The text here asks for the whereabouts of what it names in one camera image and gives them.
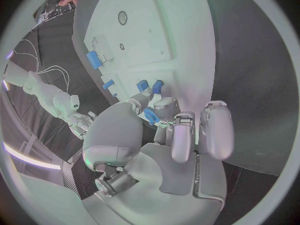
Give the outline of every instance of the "circular hole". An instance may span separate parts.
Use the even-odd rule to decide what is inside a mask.
[[[127,14],[124,11],[120,11],[117,19],[121,25],[125,25],[127,23]]]

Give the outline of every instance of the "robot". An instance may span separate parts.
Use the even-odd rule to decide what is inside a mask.
[[[234,127],[227,105],[210,101],[201,111],[199,144],[195,114],[181,111],[168,85],[153,105],[160,119],[153,143],[141,148],[139,118],[153,99],[151,87],[100,115],[77,112],[79,98],[46,84],[32,71],[9,61],[8,83],[36,95],[42,107],[68,123],[83,140],[83,159],[98,188],[83,201],[90,215],[108,224],[212,225],[224,207],[227,183],[222,160],[234,149]]]

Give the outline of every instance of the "cable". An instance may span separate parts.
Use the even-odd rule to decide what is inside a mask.
[[[62,73],[62,75],[63,75],[63,78],[64,78],[64,81],[65,81],[65,84],[66,84],[66,92],[68,92],[68,89],[69,89],[69,84],[67,83],[67,80],[66,80],[65,74],[64,74],[64,72],[63,72],[62,70],[60,70],[60,69],[57,69],[57,68],[52,68],[52,69],[50,69],[50,70],[47,70],[47,71],[40,71],[38,74],[44,74],[44,73],[48,73],[48,72],[50,72],[50,71],[54,71],[54,70],[58,70],[58,71],[60,71],[60,72]]]
[[[40,66],[40,62],[39,62],[39,60],[38,60],[38,53],[37,53],[37,50],[36,50],[35,46],[33,45],[33,43],[32,43],[31,41],[29,41],[29,40],[27,40],[27,39],[22,39],[21,41],[27,41],[27,42],[29,42],[29,43],[31,44],[31,46],[32,46],[33,49],[34,49],[35,56],[32,55],[32,54],[29,54],[29,53],[18,53],[18,52],[16,51],[16,49],[14,49],[14,52],[15,52],[16,54],[19,54],[19,55],[24,54],[24,55],[30,55],[30,56],[34,57],[34,58],[36,59],[36,72],[38,72],[39,66]]]
[[[39,72],[37,72],[37,74],[41,74],[41,73],[44,73],[45,71],[49,71],[49,69],[51,69],[51,68],[54,68],[54,67],[57,67],[57,68],[60,68],[60,69],[62,69],[66,74],[67,74],[67,92],[68,92],[68,90],[69,90],[69,85],[70,85],[70,77],[69,77],[69,73],[65,70],[65,69],[63,69],[61,66],[58,66],[58,65],[53,65],[53,66],[50,66],[50,67],[48,67],[48,68],[46,68],[45,70],[43,70],[43,71],[39,71]]]

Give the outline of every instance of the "humanoid robot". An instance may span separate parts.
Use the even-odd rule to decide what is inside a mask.
[[[222,210],[227,183],[222,160],[234,149],[231,113],[223,101],[210,101],[201,111],[199,144],[195,114],[181,111],[168,85],[153,105],[160,119],[153,143],[141,148],[139,118],[153,98],[152,88],[119,102],[100,115],[80,114],[76,95],[46,84],[32,71],[9,61],[5,80],[36,95],[42,107],[63,119],[83,140],[83,159],[93,171],[98,192],[85,201],[92,217],[115,216],[110,224],[212,225]]]

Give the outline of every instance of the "blue component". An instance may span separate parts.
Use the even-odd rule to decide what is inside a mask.
[[[153,87],[152,87],[153,93],[154,93],[154,94],[161,94],[161,88],[162,88],[163,85],[164,85],[164,84],[163,84],[163,81],[162,81],[162,80],[157,80],[157,81],[154,83]]]
[[[140,93],[145,89],[149,88],[148,82],[146,80],[140,81],[136,86]]]
[[[103,65],[95,51],[88,52],[86,56],[94,69],[97,69]]]
[[[113,85],[113,84],[115,84],[115,82],[114,82],[114,80],[109,80],[107,83],[104,83],[103,85],[102,85],[102,87],[106,90],[106,89],[108,89],[111,85]]]
[[[158,123],[160,119],[154,113],[154,109],[152,107],[147,106],[144,110],[145,117],[148,119],[149,124],[152,126],[154,123]]]

